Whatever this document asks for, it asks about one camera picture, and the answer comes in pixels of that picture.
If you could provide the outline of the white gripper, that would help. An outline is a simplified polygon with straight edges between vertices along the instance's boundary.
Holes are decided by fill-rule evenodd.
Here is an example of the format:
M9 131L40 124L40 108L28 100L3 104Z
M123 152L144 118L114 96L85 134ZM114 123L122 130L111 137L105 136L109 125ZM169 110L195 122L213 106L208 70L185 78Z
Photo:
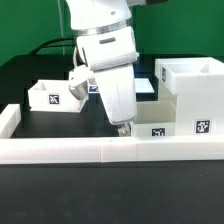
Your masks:
M125 123L118 133L130 136L131 125L127 122L133 121L137 113L133 65L97 71L94 77L110 123Z

